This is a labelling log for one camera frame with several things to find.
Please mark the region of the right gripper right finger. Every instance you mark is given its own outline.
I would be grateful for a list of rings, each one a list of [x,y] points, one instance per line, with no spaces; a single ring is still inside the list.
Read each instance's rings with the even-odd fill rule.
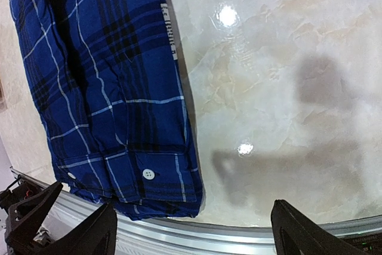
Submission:
[[[277,254],[364,254],[320,228],[284,199],[274,202],[271,223]]]

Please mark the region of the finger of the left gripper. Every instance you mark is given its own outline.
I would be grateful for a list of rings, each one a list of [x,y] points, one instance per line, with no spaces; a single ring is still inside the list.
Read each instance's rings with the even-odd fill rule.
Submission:
[[[62,188],[60,182],[55,182],[9,207],[5,221],[8,249],[42,249],[54,242],[41,227]]]

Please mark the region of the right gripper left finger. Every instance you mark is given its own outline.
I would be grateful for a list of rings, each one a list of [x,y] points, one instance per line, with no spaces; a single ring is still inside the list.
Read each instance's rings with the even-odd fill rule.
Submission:
[[[110,204],[103,204],[66,236],[38,254],[115,254],[117,216]]]

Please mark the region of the blue plaid shirt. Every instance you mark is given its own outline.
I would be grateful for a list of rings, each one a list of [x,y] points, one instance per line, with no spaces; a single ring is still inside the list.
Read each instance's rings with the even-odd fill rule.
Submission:
[[[10,0],[55,177],[131,220],[196,217],[202,180],[166,0]]]

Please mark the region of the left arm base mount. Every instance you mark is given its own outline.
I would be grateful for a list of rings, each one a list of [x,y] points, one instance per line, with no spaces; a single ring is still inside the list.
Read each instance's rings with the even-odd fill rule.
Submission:
[[[20,178],[15,180],[6,190],[1,191],[1,229],[5,229],[5,221],[11,205],[34,196],[41,190],[39,185]]]

